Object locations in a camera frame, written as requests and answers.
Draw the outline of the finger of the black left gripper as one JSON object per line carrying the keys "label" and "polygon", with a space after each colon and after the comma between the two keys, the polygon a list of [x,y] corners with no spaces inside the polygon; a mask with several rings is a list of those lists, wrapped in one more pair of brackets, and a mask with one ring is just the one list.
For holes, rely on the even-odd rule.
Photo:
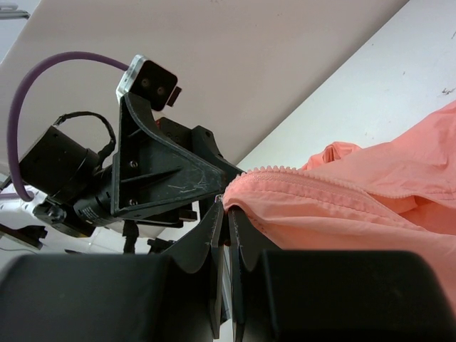
{"label": "finger of the black left gripper", "polygon": [[222,192],[224,172],[184,149],[157,126],[148,100],[120,99],[118,151],[113,156],[111,214],[146,219]]}

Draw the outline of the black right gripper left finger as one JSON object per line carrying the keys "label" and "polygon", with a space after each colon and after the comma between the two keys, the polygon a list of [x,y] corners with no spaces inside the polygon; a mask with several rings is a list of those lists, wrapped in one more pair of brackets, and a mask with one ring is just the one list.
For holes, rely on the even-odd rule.
{"label": "black right gripper left finger", "polygon": [[222,203],[215,202],[194,229],[164,252],[172,262],[160,315],[161,338],[219,338],[223,219]]}

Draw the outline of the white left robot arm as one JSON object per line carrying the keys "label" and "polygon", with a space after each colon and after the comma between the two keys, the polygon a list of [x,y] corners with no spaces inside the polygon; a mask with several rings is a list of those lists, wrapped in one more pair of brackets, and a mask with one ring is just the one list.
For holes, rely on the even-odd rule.
{"label": "white left robot arm", "polygon": [[150,101],[132,93],[121,98],[119,129],[100,152],[52,125],[19,167],[22,180],[45,194],[33,214],[72,237],[116,222],[180,228],[205,216],[241,173],[210,130],[156,120]]}

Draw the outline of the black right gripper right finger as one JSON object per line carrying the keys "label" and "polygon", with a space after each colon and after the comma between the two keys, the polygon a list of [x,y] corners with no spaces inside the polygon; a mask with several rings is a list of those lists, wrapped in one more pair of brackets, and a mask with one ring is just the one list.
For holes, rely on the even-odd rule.
{"label": "black right gripper right finger", "polygon": [[241,208],[231,208],[227,218],[234,340],[271,341],[269,301],[261,256],[265,249],[273,249],[274,243],[254,227]]}

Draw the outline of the salmon pink zip jacket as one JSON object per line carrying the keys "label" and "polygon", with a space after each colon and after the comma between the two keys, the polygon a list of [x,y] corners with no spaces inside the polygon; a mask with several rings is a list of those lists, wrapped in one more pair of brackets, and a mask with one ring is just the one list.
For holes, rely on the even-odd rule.
{"label": "salmon pink zip jacket", "polygon": [[272,241],[290,249],[415,252],[455,288],[455,104],[398,138],[301,169],[261,167],[228,186]]}

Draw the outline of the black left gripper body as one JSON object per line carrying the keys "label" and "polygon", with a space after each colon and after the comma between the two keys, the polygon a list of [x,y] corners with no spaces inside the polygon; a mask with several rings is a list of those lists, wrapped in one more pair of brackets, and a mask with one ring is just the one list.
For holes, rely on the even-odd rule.
{"label": "black left gripper body", "polygon": [[154,224],[182,228],[204,216],[214,196],[242,170],[223,157],[213,132],[201,125],[187,128],[161,118],[157,127],[165,144],[163,152],[153,154],[160,166],[152,184]]}

